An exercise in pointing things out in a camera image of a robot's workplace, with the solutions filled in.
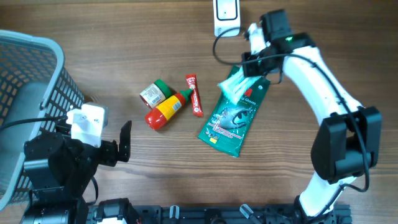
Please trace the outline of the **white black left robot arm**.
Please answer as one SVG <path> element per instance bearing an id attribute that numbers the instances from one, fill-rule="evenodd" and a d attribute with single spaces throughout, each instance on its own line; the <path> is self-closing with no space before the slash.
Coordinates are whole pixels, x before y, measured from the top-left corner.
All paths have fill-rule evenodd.
<path id="1" fill-rule="evenodd" d="M 100 147 L 72 139 L 64 121 L 24 144 L 24 170 L 32 183 L 29 206 L 21 223 L 141 223 L 127 198 L 86 202 L 83 193 L 99 165 L 114 167 L 131 155 L 131 121 L 121 128 L 119 141 Z"/>

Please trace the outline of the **green 3M gloves pack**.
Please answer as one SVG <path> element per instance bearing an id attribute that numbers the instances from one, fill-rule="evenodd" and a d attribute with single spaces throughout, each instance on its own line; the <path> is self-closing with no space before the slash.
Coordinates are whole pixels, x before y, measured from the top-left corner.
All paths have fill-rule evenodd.
<path id="1" fill-rule="evenodd" d="M 220 98 L 205 122 L 198 139 L 216 150 L 238 157 L 254 117 L 268 91 L 270 81 L 260 78 L 256 81 L 237 104 L 227 97 Z"/>

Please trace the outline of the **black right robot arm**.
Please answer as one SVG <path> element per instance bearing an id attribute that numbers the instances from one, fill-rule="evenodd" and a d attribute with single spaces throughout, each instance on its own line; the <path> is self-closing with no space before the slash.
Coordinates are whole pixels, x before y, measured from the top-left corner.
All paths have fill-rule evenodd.
<path id="1" fill-rule="evenodd" d="M 310 153 L 315 172 L 297 197 L 294 214 L 297 222 L 319 222 L 331 213 L 344 189 L 369 189 L 369 170 L 378 161 L 382 116 L 342 87 L 312 38 L 293 33 L 283 9 L 262 15 L 260 23 L 249 26 L 245 38 L 251 50 L 242 56 L 244 74 L 283 73 L 319 123 Z"/>

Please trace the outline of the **small jar green lid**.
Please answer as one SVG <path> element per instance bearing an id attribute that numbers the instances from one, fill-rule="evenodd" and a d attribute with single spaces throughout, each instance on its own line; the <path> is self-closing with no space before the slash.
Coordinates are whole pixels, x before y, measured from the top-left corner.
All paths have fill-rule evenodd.
<path id="1" fill-rule="evenodd" d="M 172 96 L 169 86 L 161 79 L 150 84 L 139 94 L 141 100 L 150 108 L 154 108 Z"/>

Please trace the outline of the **light green tissue pack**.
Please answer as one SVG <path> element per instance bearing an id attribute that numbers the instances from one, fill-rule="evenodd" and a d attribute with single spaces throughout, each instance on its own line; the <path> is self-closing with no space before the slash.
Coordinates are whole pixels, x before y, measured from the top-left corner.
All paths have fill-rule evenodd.
<path id="1" fill-rule="evenodd" d="M 223 95 L 234 105 L 238 103 L 245 92 L 259 79 L 261 76 L 246 77 L 243 68 L 239 68 L 225 81 L 218 84 Z"/>

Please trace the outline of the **red sauce bottle green cap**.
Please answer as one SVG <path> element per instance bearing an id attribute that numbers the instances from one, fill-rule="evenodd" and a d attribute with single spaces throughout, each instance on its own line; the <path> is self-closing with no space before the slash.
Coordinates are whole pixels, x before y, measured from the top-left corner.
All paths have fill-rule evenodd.
<path id="1" fill-rule="evenodd" d="M 190 101 L 190 95 L 193 90 L 187 89 L 167 98 L 161 104 L 157 105 L 145 116 L 145 121 L 153 130 L 159 130 L 165 126 L 169 120 Z"/>

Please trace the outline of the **red Nescafe coffee stick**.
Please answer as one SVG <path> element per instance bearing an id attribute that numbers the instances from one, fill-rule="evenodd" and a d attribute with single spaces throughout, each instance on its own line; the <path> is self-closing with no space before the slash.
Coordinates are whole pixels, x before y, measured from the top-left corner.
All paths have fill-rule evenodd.
<path id="1" fill-rule="evenodd" d="M 190 95 L 192 101 L 193 114 L 197 117 L 203 117 L 203 110 L 201 107 L 200 96 L 198 92 L 197 76 L 195 74 L 188 74 L 185 76 L 189 89 L 192 90 Z"/>

